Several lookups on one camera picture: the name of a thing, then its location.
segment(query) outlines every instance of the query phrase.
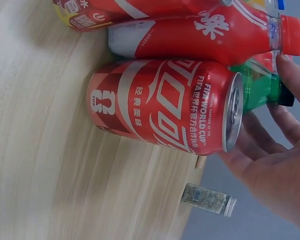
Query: red plastic bottle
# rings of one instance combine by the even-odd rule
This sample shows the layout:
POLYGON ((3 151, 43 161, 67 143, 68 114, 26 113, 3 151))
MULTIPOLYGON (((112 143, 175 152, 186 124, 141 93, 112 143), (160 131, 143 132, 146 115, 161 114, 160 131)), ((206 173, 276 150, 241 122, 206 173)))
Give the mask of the red plastic bottle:
POLYGON ((271 17, 240 0, 201 17, 139 21, 113 26, 109 47, 137 59, 184 58, 240 65, 270 51, 300 56, 300 19, 271 17))
POLYGON ((88 32, 141 19, 198 16, 233 0, 53 0, 59 17, 69 27, 88 32))

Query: black bottle cap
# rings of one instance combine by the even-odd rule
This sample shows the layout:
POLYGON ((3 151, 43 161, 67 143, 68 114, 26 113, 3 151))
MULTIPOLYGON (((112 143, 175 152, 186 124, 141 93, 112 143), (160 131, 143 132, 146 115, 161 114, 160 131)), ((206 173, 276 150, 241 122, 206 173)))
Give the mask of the black bottle cap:
POLYGON ((283 84, 283 82, 280 85, 281 88, 281 94, 279 97, 279 105, 286 106, 286 107, 293 107, 295 104, 295 96, 292 94, 292 92, 283 84))

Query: aluminum can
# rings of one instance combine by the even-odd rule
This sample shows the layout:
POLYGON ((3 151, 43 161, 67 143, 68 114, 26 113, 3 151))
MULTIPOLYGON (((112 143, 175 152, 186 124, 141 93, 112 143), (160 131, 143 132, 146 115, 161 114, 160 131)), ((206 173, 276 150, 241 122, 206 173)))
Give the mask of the aluminum can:
POLYGON ((86 100, 102 130, 207 156, 235 146, 243 88, 240 73, 214 61, 131 60, 100 68, 86 100))

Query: bottle label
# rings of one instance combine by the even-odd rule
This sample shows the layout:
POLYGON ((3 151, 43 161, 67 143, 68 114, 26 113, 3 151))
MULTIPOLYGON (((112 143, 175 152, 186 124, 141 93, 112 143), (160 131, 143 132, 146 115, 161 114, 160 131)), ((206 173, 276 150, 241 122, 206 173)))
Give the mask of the bottle label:
POLYGON ((198 16, 222 5, 221 0, 53 0, 59 17, 80 31, 147 18, 198 16))
POLYGON ((140 39, 141 35, 142 39, 136 44, 136 41, 113 38, 112 50, 119 54, 129 50, 127 57, 138 59, 209 59, 233 66, 243 64, 260 49, 270 50, 267 15, 240 0, 234 0, 229 7, 201 12, 200 17, 156 21, 146 33, 125 29, 128 31, 138 35, 134 39, 140 39))

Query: finger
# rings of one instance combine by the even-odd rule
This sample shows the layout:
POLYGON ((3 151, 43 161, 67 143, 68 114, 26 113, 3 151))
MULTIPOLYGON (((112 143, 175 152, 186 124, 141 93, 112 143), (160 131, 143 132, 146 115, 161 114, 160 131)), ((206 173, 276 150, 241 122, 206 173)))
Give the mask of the finger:
POLYGON ((267 106, 273 120, 279 126, 286 139, 295 146, 300 141, 300 122, 285 106, 273 103, 267 106))
POLYGON ((277 154, 287 151, 284 146, 277 143, 270 136, 253 112, 249 112, 243 117, 243 126, 247 134, 268 154, 277 154))
POLYGON ((256 142, 247 134, 243 127, 240 130, 236 147, 253 161, 269 155, 256 144, 256 142))
POLYGON ((238 179, 247 182, 246 180, 246 171, 248 167, 254 162, 249 157, 245 156, 239 149, 235 148, 230 153, 219 153, 219 157, 222 161, 227 165, 230 171, 235 175, 238 179))
POLYGON ((276 64, 283 83, 300 102, 300 66, 284 55, 277 56, 276 64))

